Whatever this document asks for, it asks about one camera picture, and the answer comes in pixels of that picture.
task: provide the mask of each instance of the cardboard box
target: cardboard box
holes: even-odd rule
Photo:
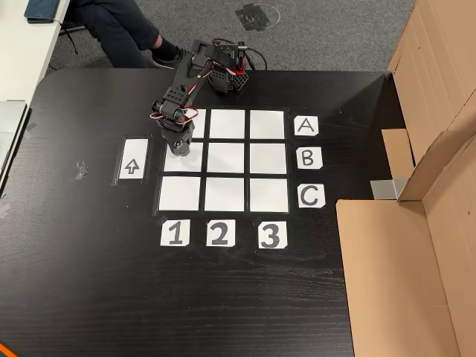
[[[356,357],[476,356],[476,3],[416,0],[389,69],[398,201],[337,202]]]

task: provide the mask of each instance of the person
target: person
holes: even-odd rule
[[[154,65],[178,68],[187,53],[162,37],[134,0],[71,0],[66,19],[84,25],[116,68],[148,68],[146,50]]]

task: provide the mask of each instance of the gray carpet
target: gray carpet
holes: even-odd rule
[[[235,14],[250,0],[137,0],[170,41],[224,37],[262,51],[272,70],[385,70],[413,0],[265,0],[270,26],[245,30]],[[51,59],[56,68],[110,67],[87,31],[72,34],[79,55],[61,36]],[[253,55],[258,68],[259,57]]]

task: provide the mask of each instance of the robotic arm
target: robotic arm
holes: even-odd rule
[[[245,88],[248,83],[245,73],[247,49],[244,42],[238,42],[238,45],[215,42],[211,45],[196,40],[193,43],[192,53],[185,56],[162,100],[153,103],[150,115],[162,129],[162,137],[174,155],[186,156],[190,152],[195,129],[192,119],[198,114],[191,105],[206,81],[215,91],[222,93],[240,93]],[[196,69],[199,73],[191,77],[191,71]]]

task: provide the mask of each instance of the black pants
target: black pants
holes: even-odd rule
[[[68,18],[88,29],[114,67],[148,67],[141,51],[153,47],[158,29],[134,0],[71,0]]]

